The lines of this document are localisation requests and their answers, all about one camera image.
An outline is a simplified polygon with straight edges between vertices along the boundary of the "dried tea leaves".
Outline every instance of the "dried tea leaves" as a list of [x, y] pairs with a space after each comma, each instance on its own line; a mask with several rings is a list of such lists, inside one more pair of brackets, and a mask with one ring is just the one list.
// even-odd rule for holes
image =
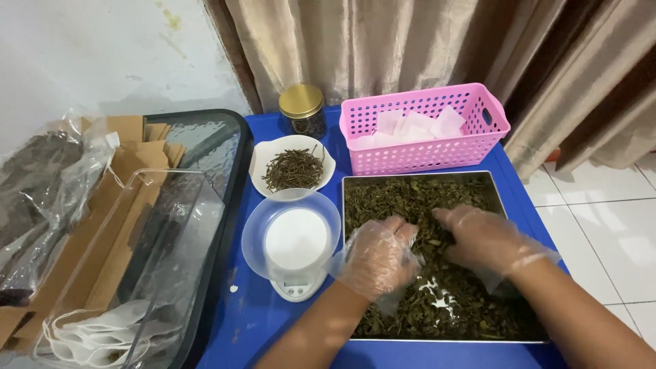
[[266, 175], [262, 179], [266, 181], [266, 188], [272, 192], [286, 190], [287, 188], [312, 188], [319, 184], [323, 174], [323, 159], [325, 148], [322, 146], [323, 157], [316, 158], [314, 150], [285, 150], [277, 154], [269, 164], [266, 165]]
[[419, 226], [415, 253], [426, 259], [393, 316], [372, 306], [353, 338], [543, 341], [547, 334], [528, 303], [489, 295], [473, 272], [446, 261], [453, 236], [431, 209], [469, 204], [489, 209], [481, 182], [443, 183], [431, 177], [399, 176], [383, 183], [344, 186], [346, 234], [370, 219], [393, 214]]

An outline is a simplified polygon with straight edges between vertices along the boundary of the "clear plastic container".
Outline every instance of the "clear plastic container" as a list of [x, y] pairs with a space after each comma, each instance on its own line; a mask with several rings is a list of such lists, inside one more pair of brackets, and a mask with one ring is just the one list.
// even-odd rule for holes
[[[137, 171], [44, 321], [32, 357], [58, 368], [168, 367], [188, 333], [223, 211], [204, 171]], [[117, 217], [133, 221], [108, 240]]]
[[248, 266], [268, 280], [313, 283], [335, 252], [341, 222], [333, 202], [319, 192], [278, 191], [246, 221], [241, 251]]

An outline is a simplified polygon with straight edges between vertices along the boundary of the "white bowl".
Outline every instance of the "white bowl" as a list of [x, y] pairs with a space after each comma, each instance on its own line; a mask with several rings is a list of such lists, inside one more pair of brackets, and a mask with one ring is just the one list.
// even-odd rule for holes
[[248, 173], [251, 175], [253, 186], [255, 186], [257, 192], [261, 193], [264, 197], [269, 197], [273, 194], [270, 189], [266, 188], [266, 182], [264, 182], [262, 177], [266, 175], [266, 165], [276, 158], [276, 154], [280, 154], [285, 150], [304, 150], [306, 148], [310, 152], [314, 149], [312, 155], [315, 158], [319, 160], [323, 158], [323, 174], [321, 175], [319, 184], [312, 187], [311, 190], [318, 190], [325, 186], [335, 172], [335, 159], [328, 154], [328, 150], [324, 149], [319, 141], [312, 137], [291, 135], [273, 141], [260, 142], [255, 145]]

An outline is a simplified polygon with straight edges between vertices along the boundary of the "white floor tile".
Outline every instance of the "white floor tile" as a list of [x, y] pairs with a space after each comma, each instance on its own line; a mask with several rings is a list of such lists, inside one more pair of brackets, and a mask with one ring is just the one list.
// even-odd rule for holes
[[656, 302], [626, 304], [642, 338], [656, 350]]
[[524, 189], [536, 207], [565, 205], [565, 199], [560, 195], [554, 181], [541, 165], [529, 178], [528, 183], [524, 184]]
[[656, 301], [656, 199], [570, 206], [625, 303]]
[[656, 190], [635, 165], [620, 170], [588, 161], [571, 173], [557, 173], [553, 163], [544, 167], [567, 204], [656, 198]]
[[610, 310], [611, 313], [613, 313], [616, 317], [619, 318], [619, 320], [622, 320], [622, 323], [626, 324], [633, 332], [636, 332], [638, 336], [640, 336], [640, 332], [636, 328], [636, 324], [633, 323], [633, 319], [631, 319], [631, 316], [628, 313], [628, 310], [624, 306], [624, 304], [621, 305], [608, 305], [606, 309]]
[[621, 303], [592, 246], [566, 205], [536, 208], [572, 278], [600, 303]]
[[656, 187], [656, 153], [650, 152], [643, 156], [636, 162], [636, 165], [651, 185]]

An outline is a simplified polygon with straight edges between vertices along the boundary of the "jar of dried leaves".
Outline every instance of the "jar of dried leaves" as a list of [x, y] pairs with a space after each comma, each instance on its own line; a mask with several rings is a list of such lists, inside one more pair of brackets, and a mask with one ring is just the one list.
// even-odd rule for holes
[[323, 95], [317, 87], [304, 84], [290, 86], [280, 94], [278, 106], [295, 133], [317, 140], [326, 134]]

